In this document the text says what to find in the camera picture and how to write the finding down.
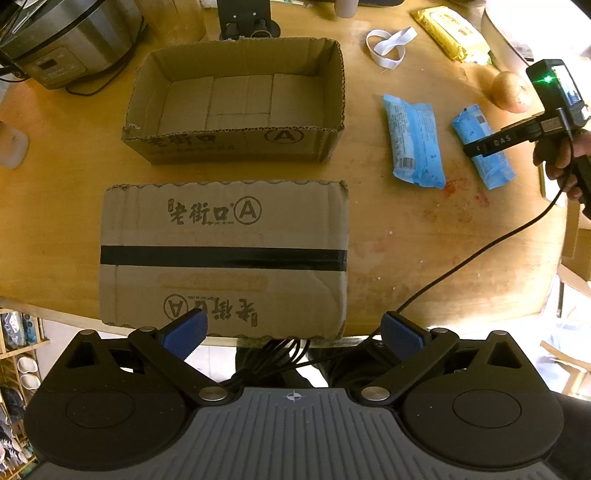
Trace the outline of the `person right hand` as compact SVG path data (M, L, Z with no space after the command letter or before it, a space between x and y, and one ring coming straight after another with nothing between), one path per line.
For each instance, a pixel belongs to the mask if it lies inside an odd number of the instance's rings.
M567 135L555 137L558 145L552 142L539 141L533 151L535 166L544 164L546 175L550 180L556 180L570 200L580 200L583 190L578 186L578 180L572 173L566 174L572 158L589 156L591 153L590 132L580 130L573 135L573 140Z

